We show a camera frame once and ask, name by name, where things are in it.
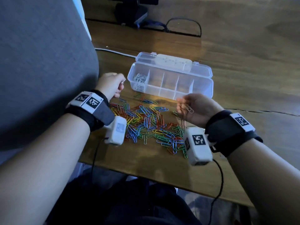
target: person's right arm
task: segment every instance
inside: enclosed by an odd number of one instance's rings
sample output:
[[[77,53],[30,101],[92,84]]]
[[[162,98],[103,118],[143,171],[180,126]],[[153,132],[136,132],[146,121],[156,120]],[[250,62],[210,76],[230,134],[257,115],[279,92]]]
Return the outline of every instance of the person's right arm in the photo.
[[[177,112],[186,121],[205,128],[223,108],[201,94],[177,99]],[[181,107],[188,103],[194,114]],[[300,224],[300,171],[271,149],[251,139],[227,157],[251,202],[270,224]]]

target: white cable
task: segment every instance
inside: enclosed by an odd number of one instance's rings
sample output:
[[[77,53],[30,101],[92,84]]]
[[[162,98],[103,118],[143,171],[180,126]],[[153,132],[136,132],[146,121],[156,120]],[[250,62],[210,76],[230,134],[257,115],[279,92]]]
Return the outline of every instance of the white cable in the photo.
[[[112,52],[112,53],[124,55],[124,56],[127,56],[127,57],[136,58],[136,56],[129,55],[129,54],[123,54],[123,53],[120,53],[120,52],[117,52],[117,51],[114,51],[114,50],[108,50],[108,49],[103,49],[103,48],[95,48],[95,50],[104,50],[104,51],[108,51],[108,52]]]

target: person's right hand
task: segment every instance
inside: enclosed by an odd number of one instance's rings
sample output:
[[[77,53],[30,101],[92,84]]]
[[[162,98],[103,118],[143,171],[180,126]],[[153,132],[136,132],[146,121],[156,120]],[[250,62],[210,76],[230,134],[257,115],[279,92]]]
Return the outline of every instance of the person's right hand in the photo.
[[[198,127],[205,128],[208,120],[216,113],[223,110],[216,101],[202,94],[188,94],[183,98],[177,98],[178,117]],[[194,113],[188,112],[182,104],[188,104]]]

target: gray fabric surface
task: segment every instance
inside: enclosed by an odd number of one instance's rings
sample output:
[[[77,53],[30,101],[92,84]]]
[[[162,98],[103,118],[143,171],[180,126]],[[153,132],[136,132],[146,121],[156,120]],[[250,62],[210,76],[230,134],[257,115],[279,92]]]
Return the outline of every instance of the gray fabric surface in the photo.
[[[72,0],[0,0],[0,149],[23,147],[97,82],[97,54]]]

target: compartment with silver paper clips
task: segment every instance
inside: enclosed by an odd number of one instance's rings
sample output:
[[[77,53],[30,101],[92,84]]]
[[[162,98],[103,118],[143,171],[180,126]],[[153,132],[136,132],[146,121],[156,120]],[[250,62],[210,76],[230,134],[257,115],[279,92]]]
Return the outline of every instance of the compartment with silver paper clips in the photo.
[[[212,70],[189,59],[141,52],[128,80],[133,90],[176,100],[189,93],[213,95]]]

